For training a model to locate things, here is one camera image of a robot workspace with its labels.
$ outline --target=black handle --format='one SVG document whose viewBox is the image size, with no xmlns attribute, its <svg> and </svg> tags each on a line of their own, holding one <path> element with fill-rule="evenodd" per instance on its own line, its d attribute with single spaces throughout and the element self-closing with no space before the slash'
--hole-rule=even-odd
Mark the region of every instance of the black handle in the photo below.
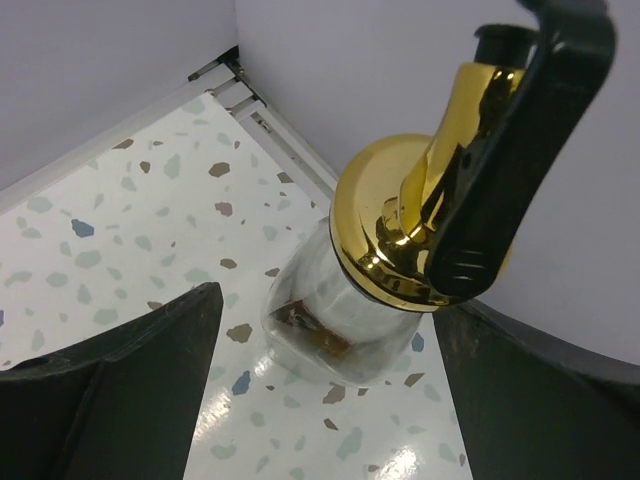
<svg viewBox="0 0 640 480">
<path fill-rule="evenodd" d="M 518 2 L 538 19 L 538 48 L 486 148 L 470 149 L 471 162 L 462 162 L 474 168 L 427 258 L 427 278 L 443 295 L 468 299 L 492 285 L 538 187 L 613 63 L 616 34 L 603 0 Z"/>
</svg>

